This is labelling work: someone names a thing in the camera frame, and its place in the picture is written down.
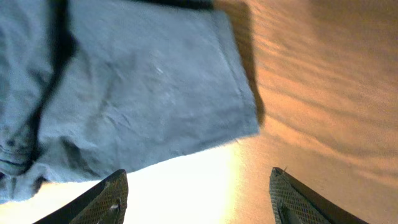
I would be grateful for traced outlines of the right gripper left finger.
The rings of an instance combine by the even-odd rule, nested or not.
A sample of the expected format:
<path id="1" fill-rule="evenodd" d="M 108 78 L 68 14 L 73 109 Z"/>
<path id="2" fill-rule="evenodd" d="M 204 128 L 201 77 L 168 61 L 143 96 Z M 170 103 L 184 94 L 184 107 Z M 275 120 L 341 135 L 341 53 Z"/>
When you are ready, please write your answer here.
<path id="1" fill-rule="evenodd" d="M 126 171 L 119 169 L 35 224 L 123 224 L 128 192 Z"/>

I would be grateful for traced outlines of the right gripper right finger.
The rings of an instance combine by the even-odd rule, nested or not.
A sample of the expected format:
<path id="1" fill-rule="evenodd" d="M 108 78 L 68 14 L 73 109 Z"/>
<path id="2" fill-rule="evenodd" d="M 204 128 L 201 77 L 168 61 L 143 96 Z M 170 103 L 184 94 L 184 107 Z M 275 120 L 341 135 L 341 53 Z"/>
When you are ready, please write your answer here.
<path id="1" fill-rule="evenodd" d="M 276 224 L 367 224 L 279 167 L 272 169 L 269 194 Z"/>

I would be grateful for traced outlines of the navy blue shorts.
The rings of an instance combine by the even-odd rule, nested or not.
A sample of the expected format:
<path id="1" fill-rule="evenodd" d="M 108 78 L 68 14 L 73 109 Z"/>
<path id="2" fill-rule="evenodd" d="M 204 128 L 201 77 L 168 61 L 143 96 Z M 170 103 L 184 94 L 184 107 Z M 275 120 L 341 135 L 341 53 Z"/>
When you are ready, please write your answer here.
<path id="1" fill-rule="evenodd" d="M 210 1 L 1 1 L 1 202 L 257 132 Z"/>

